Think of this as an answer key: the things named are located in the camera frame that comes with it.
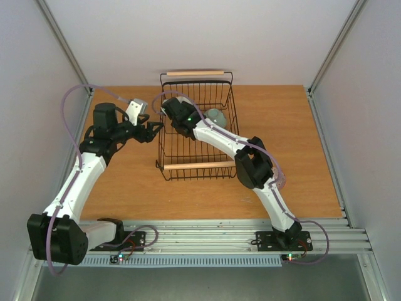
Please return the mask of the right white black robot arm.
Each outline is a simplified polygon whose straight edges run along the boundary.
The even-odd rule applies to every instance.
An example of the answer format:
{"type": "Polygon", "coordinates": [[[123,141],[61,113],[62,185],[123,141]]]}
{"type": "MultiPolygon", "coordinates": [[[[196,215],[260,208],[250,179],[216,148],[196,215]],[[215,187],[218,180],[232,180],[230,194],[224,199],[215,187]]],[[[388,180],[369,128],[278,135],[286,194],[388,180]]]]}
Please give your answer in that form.
{"type": "Polygon", "coordinates": [[[275,161],[268,155],[260,138],[247,139],[233,134],[207,118],[183,97],[165,100],[161,111],[179,134],[205,142],[233,159],[239,182],[258,196],[267,211],[279,247],[288,250],[297,244],[302,226],[279,192],[273,172],[275,161]]]}

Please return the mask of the black wire dish rack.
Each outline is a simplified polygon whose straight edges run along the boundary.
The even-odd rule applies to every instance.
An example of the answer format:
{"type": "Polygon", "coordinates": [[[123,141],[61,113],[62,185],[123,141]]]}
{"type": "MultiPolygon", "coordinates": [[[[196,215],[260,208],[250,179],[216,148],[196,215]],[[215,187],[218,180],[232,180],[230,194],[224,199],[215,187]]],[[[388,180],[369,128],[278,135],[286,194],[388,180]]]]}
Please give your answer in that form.
{"type": "MultiPolygon", "coordinates": [[[[160,74],[162,91],[188,95],[202,112],[220,110],[226,129],[239,134],[236,105],[230,71],[170,71],[160,74]]],[[[155,166],[167,181],[187,179],[234,178],[235,163],[215,147],[183,137],[161,116],[164,129],[159,133],[158,158],[155,166]]]]}

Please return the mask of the celadon green bowl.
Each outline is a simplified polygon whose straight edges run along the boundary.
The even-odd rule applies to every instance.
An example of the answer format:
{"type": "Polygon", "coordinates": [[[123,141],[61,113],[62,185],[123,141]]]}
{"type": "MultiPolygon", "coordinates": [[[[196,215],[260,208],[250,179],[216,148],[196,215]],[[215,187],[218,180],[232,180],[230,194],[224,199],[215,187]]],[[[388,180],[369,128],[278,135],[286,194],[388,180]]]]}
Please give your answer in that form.
{"type": "Polygon", "coordinates": [[[223,129],[226,128],[227,120],[221,110],[216,108],[210,108],[205,112],[205,116],[211,120],[214,124],[222,127],[223,129]]]}

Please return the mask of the red dotted pattern bowl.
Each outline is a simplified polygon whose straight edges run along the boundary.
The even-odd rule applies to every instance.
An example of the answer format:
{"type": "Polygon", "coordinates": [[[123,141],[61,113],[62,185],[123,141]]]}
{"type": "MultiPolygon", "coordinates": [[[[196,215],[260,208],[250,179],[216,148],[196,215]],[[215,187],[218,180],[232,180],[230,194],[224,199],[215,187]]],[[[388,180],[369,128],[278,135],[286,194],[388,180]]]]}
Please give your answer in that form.
{"type": "Polygon", "coordinates": [[[276,186],[279,190],[282,190],[286,184],[286,176],[284,175],[283,172],[280,172],[276,167],[272,168],[273,171],[273,177],[274,180],[276,181],[276,186]]]}

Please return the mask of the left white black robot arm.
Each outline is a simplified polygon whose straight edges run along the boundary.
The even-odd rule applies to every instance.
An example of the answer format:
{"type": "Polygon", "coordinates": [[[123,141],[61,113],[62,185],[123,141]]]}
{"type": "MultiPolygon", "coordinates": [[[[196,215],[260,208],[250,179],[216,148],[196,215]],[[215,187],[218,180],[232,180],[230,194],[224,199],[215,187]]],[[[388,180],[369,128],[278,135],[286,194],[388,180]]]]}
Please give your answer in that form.
{"type": "Polygon", "coordinates": [[[70,175],[42,214],[32,214],[27,222],[33,255],[68,265],[80,264],[87,251],[99,246],[118,250],[127,240],[123,223],[113,218],[99,219],[80,227],[85,203],[112,157],[134,139],[153,141],[161,122],[149,121],[147,103],[134,99],[122,110],[114,103],[100,103],[93,110],[93,123],[84,134],[70,175]]]}

